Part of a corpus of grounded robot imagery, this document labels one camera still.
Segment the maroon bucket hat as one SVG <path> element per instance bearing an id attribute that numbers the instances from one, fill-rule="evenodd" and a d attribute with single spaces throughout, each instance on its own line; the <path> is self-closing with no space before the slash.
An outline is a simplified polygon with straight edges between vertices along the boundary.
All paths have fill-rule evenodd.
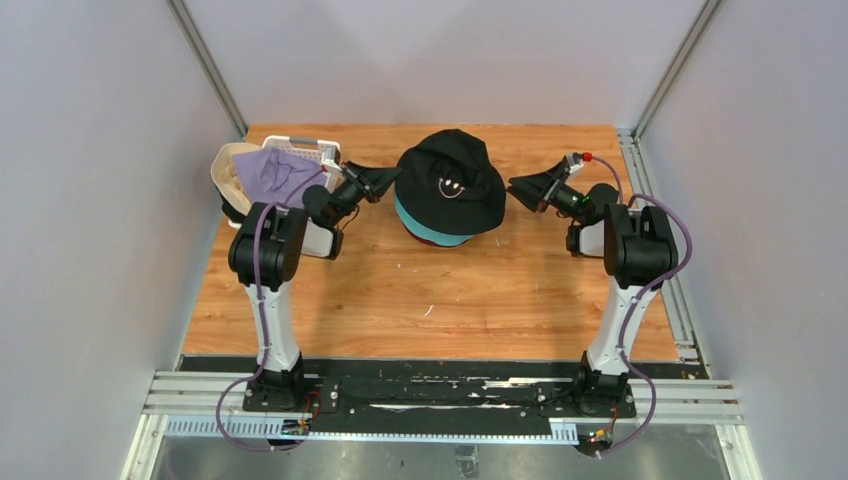
<path id="1" fill-rule="evenodd" d="M 460 247 L 460 246 L 468 243 L 468 241 L 470 240 L 470 239 L 467 239 L 467 240 L 459 242 L 459 243 L 443 244 L 443 243 L 437 243 L 437 242 L 430 241 L 430 240 L 423 239 L 423 238 L 419 238 L 419 237 L 415 237 L 415 238 L 419 243 L 421 243 L 423 245 L 434 247 L 434 248 L 442 248 L 442 249 L 457 248 L 457 247 Z"/>

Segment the beige bucket hat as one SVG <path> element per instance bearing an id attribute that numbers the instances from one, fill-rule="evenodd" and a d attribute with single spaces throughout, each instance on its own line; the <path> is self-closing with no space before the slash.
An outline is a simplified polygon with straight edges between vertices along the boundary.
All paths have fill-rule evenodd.
<path id="1" fill-rule="evenodd" d="M 397 166 L 395 196 L 423 227 L 476 236 L 503 223 L 506 186 L 483 140 L 461 129 L 443 129 L 404 151 Z"/>

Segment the teal bucket hat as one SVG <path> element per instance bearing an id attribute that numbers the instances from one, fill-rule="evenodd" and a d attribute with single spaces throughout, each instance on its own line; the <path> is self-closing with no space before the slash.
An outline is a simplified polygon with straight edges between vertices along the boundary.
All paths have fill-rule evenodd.
<path id="1" fill-rule="evenodd" d="M 412 217 L 412 215 L 406 210 L 401 201 L 397 196 L 394 197 L 394 207 L 400 222 L 402 223 L 405 230 L 408 232 L 410 236 L 414 239 L 415 237 L 427 239 L 430 241 L 434 241 L 437 243 L 459 243 L 465 241 L 467 239 L 472 239 L 474 235 L 457 235 L 457 234 L 448 234 L 436 231 L 429 227 L 426 227 L 418 220 Z"/>

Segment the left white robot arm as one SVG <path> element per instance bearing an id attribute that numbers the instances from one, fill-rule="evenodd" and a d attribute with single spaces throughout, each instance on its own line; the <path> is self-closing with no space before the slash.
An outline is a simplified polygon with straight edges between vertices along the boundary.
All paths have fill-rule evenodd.
<path id="1" fill-rule="evenodd" d="M 293 332 L 291 283 L 302 257 L 334 260 L 345 234 L 341 221 L 362 201 L 377 203 L 400 176 L 399 167 L 347 162 L 334 190 L 312 174 L 283 200 L 257 202 L 230 246 L 228 265 L 248 294 L 259 342 L 255 372 L 245 379 L 253 398 L 283 413 L 305 403 L 303 357 Z"/>

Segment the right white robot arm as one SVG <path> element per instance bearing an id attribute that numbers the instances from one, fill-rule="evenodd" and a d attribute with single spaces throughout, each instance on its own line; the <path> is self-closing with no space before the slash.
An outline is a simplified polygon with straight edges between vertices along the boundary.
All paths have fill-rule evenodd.
<path id="1" fill-rule="evenodd" d="M 621 400 L 632 372 L 629 360 L 645 311 L 679 265 L 670 215 L 659 206 L 634 209 L 607 183 L 582 193 L 568 185 L 580 163 L 562 160 L 548 170 L 510 179 L 507 191 L 525 208 L 554 208 L 571 220 L 566 248 L 575 257 L 600 258 L 609 295 L 600 327 L 584 352 L 569 394 L 574 408 L 595 417 Z"/>

